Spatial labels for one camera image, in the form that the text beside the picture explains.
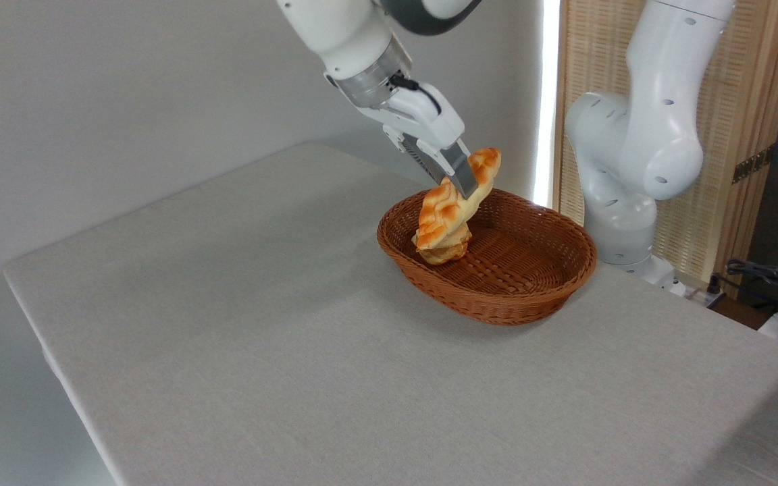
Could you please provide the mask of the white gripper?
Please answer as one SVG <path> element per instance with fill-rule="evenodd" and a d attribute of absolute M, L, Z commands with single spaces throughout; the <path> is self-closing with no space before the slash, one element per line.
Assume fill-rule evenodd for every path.
<path fill-rule="evenodd" d="M 355 107 L 379 123 L 393 144 L 413 158 L 435 181 L 444 179 L 467 200 L 478 189 L 469 163 L 470 152 L 460 137 L 464 123 L 434 86 L 410 79 L 404 71 L 386 75 L 377 89 L 384 100 L 373 107 Z M 419 140 L 424 140 L 424 148 Z"/>

